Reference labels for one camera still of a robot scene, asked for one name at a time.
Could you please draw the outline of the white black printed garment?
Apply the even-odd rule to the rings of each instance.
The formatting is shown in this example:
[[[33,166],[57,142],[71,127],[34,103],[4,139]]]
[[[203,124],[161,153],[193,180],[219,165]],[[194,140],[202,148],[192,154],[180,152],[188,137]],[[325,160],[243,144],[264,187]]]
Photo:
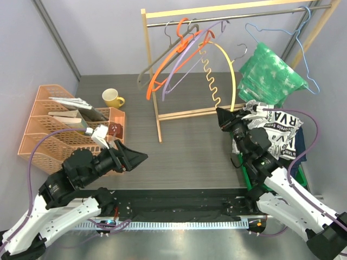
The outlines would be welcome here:
[[[250,100],[233,114],[240,116],[249,129],[264,128],[271,146],[268,149],[276,159],[293,160],[297,157],[295,136],[303,122],[296,116],[274,111],[273,105]]]

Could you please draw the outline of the green garment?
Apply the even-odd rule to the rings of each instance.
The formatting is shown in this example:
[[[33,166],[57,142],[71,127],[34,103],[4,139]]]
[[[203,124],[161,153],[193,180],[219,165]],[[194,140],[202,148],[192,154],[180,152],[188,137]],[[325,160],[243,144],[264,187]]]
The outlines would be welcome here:
[[[255,100],[282,106],[287,97],[309,84],[264,43],[257,44],[253,55],[240,68],[237,89],[245,102]]]

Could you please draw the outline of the blue denim jeans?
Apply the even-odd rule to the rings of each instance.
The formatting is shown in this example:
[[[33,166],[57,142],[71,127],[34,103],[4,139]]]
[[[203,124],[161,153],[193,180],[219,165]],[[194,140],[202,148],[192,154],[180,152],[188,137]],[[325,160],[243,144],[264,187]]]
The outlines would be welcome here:
[[[306,145],[305,145],[305,139],[303,134],[303,128],[300,127],[295,135],[295,151],[296,156],[298,157],[301,153],[306,151]],[[300,165],[301,162],[307,161],[306,155],[303,155],[300,157],[296,162],[295,165]]]

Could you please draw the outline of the purple plastic hanger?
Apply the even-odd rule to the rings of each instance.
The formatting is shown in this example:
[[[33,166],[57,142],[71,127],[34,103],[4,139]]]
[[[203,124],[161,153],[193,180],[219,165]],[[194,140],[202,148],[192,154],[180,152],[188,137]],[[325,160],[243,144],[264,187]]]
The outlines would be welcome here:
[[[199,33],[197,36],[193,36],[193,39],[190,41],[190,43],[188,44],[188,46],[184,49],[184,51],[180,54],[179,56],[179,59],[178,61],[176,62],[174,68],[172,69],[171,73],[169,74],[166,82],[165,82],[165,85],[164,85],[164,88],[163,88],[163,91],[162,91],[162,101],[164,102],[165,101],[165,95],[170,93],[171,91],[173,91],[176,86],[186,77],[186,75],[188,73],[190,73],[190,71],[194,68],[195,65],[198,64],[198,62],[196,62],[195,65],[193,65],[186,73],[185,75],[170,89],[170,90],[167,90],[167,88],[170,86],[170,81],[171,81],[171,78],[173,77],[173,75],[175,73],[177,73],[180,68],[182,66],[184,66],[191,58],[193,58],[194,55],[196,55],[198,53],[198,51],[200,49],[202,49],[209,41],[210,41],[210,38],[215,38],[215,35],[214,33],[210,30],[211,28],[213,28],[214,26],[218,25],[218,24],[221,24],[221,34],[224,32],[225,30],[225,27],[226,25],[224,25],[223,23],[226,22],[227,24],[229,24],[230,22],[227,20],[227,19],[224,19],[222,21],[219,21],[219,22],[216,22],[214,23],[213,25],[211,25],[210,27],[206,28],[205,30],[203,30],[201,33]],[[198,49],[191,54],[190,57],[188,57],[184,62],[181,62],[181,60],[184,58],[184,56],[186,55],[186,53],[189,51],[189,49],[191,47],[194,46],[195,42],[199,41],[201,37],[204,37],[203,41],[202,41],[202,45],[201,47],[198,47]]]

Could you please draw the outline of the yellow plastic hanger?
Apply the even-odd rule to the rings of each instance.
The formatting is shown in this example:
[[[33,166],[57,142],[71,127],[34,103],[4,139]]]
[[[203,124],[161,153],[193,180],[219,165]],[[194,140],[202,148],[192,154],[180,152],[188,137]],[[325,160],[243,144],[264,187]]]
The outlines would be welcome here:
[[[225,49],[216,42],[208,41],[206,45],[209,46],[209,48],[214,49],[213,54],[216,54],[217,58],[222,59],[222,61],[210,62],[209,58],[211,57],[211,55],[208,54],[208,52],[204,49],[201,49],[199,51],[202,68],[205,73],[205,79],[208,83],[209,90],[211,91],[211,99],[214,102],[215,108],[217,108],[221,104],[222,98],[218,95],[219,87],[216,84],[215,76],[220,73],[228,72],[230,77],[229,86],[231,94],[229,110],[233,112],[236,108],[236,73],[234,69],[234,63],[247,54],[248,47],[245,43],[239,43],[237,46],[243,48],[243,53],[238,57],[230,58],[227,51],[225,51]]]

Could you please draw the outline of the blue wire hanger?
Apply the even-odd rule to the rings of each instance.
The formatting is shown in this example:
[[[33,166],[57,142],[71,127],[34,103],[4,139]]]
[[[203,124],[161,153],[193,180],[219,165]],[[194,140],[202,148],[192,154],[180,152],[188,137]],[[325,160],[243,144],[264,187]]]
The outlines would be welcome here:
[[[305,56],[305,50],[303,47],[302,42],[300,41],[300,34],[301,31],[303,30],[303,28],[305,28],[306,24],[311,20],[311,16],[312,16],[312,11],[311,8],[309,8],[308,6],[300,6],[299,9],[304,10],[307,12],[307,18],[305,20],[303,20],[302,22],[299,22],[299,25],[297,26],[297,28],[290,32],[284,29],[268,29],[268,28],[259,28],[257,27],[255,24],[253,23],[246,23],[245,24],[245,30],[246,32],[248,32],[248,34],[256,41],[256,43],[259,43],[260,41],[254,36],[254,34],[248,29],[249,26],[253,27],[257,32],[262,32],[262,31],[276,31],[276,32],[282,32],[285,33],[287,35],[292,36],[295,41],[297,42],[297,44],[300,47],[300,51],[299,54],[303,55],[303,60],[304,60],[304,64],[306,67],[306,77],[307,79],[309,79],[316,87],[317,91],[314,92],[312,89],[310,89],[310,87],[305,87],[311,94],[313,95],[318,95],[320,93],[320,87],[318,85],[318,83],[315,81],[315,79],[310,77],[310,69],[309,69],[309,65],[307,64],[307,60],[306,60],[306,56]]]

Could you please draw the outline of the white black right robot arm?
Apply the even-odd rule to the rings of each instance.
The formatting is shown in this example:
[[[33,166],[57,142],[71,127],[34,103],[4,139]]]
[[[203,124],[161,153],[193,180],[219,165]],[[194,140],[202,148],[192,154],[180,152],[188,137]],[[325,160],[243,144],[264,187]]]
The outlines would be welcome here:
[[[268,149],[262,127],[249,129],[252,112],[216,109],[219,127],[229,132],[257,185],[248,191],[245,209],[271,215],[297,233],[319,259],[335,259],[346,249],[346,212],[337,213],[302,187]]]

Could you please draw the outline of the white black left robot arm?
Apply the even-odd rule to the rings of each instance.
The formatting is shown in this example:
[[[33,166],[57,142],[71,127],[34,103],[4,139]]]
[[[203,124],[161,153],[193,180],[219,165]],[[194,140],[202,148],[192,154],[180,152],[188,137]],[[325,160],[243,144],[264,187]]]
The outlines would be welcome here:
[[[54,241],[79,223],[113,214],[115,199],[107,188],[100,187],[79,206],[54,218],[78,197],[81,188],[109,171],[129,172],[148,158],[120,141],[115,145],[103,148],[98,155],[84,148],[75,150],[39,188],[32,208],[15,226],[1,232],[1,258],[38,259]]]

